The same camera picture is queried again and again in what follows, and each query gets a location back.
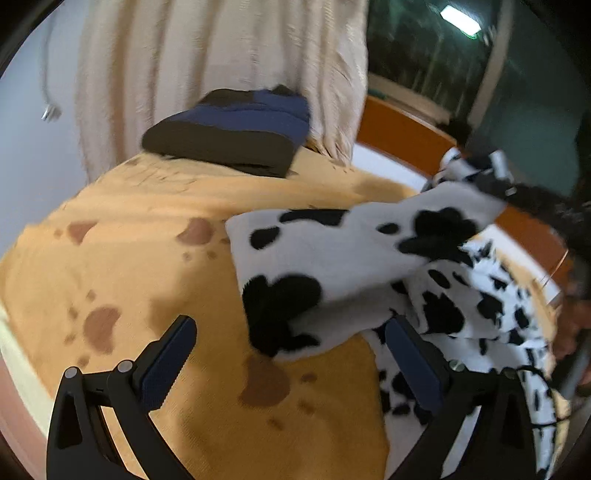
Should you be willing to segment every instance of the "black spot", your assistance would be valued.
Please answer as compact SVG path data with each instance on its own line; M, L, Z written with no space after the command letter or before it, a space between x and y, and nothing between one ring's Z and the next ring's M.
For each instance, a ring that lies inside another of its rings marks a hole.
M476 224L465 219L459 210L452 207L438 212L421 210L414 218L414 230L414 237L398 244L401 253L473 266L470 255L458 247L476 235Z
M250 279L242 291L249 340L268 356L279 350L297 351L318 346L313 335L293 335L289 321L317 306L322 298L320 283L305 275L287 275L268 285L264 275Z
M548 469L547 468L541 468L535 474L535 480L545 480L546 475L548 475Z
M459 273L452 273L452 277L455 278L462 285L465 285L466 287L468 286L467 281L464 280L464 278Z
M376 230L385 235L394 235L400 231L400 226L396 223L384 223L383 225L377 226Z
M492 250L492 241L488 242L484 247L482 247L478 253L480 254L481 258L490 258L491 257L491 250Z
M345 213L348 210L337 209L303 209L290 210L279 217L281 223L295 222L296 220L311 220L324 226L340 226Z
M538 393L537 390L534 390L534 410L535 411L540 410L540 394Z
M465 159L468 165L477 170L490 170L493 168L492 160L488 155L479 155L477 157L468 157Z
M488 351L488 345L486 343L486 339L485 338L481 338L478 340L478 346L480 347L480 354L482 356L485 356L487 351Z
M384 345L386 343L386 323L384 322L377 328L374 328L374 332L378 335L379 342Z
M408 415L410 413L410 405L408 403L401 403L400 405L396 405L392 409L392 415L394 416L402 416Z
M406 379L402 372L399 372L393 379L392 379L392 389L396 392L404 396L408 400L414 400L414 393L408 386Z
M433 292L423 293L425 305L423 312L429 329L427 333L457 333L464 327L464 315L444 293L441 296Z
M534 351L531 348L526 348L525 353L527 355L527 360L532 367L535 367L535 355Z
M414 404L413 412L417 417L419 423L423 426L429 423L433 418L433 414L428 410L422 409L418 403Z
M516 328L509 331L509 341L512 345L521 345L525 339L519 334Z
M492 320L495 326L500 327L503 315L503 302L486 292L481 291L482 300L476 305L478 313L484 318Z
M392 409L392 405L390 405L390 395L388 392L380 389L379 391L379 400L382 404L382 413L388 413Z
M427 273L441 288L450 288L452 286L446 276L439 270L431 269Z
M530 318L525 314L525 312L523 311L523 309L521 307L519 307L515 311L515 321L517 322L517 325L519 325L519 328L521 328L521 329L527 328L530 326Z
M503 262L499 263L499 267L501 268L501 270L502 270L503 272L505 272L505 273L506 273L506 274L509 276L509 279L510 279L510 280L511 280L513 283L515 283L515 279L513 278L513 275L511 275L511 272L509 271L509 269L508 269L508 268L505 266L505 264L504 264Z
M406 289L406 287L404 286L404 283L402 281L397 281L394 283L391 283L390 286L392 287L392 289L402 295L408 295L408 290Z
M490 275L495 290L506 290L508 283Z
M277 240L280 233L281 229L278 226L255 230L251 233L251 247L255 250L261 250Z

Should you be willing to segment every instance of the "human hand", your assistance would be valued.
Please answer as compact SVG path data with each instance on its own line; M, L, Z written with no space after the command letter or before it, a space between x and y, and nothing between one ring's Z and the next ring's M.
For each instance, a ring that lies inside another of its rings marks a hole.
M577 348L577 335L582 329L591 329L591 301L566 297L558 316L557 332L552 343L556 360L562 360ZM587 366L580 385L591 382L591 364Z

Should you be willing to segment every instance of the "cow print blanket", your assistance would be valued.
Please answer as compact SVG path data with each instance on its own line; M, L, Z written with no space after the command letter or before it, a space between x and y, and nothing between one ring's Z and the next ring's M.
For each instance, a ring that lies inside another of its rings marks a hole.
M396 204L350 210L261 210L226 223L249 339L283 360L326 352L361 333L375 354L389 478L431 414L423 410L385 344L385 324L403 314L447 360L472 371L544 368L547 344L531 294L517 285L490 242L471 237L503 210L477 191L474 172L489 164L446 155L432 188ZM531 421L556 420L539 374L520 371ZM464 422L444 464L456 468L479 407ZM534 429L538 477L549 476L556 427Z

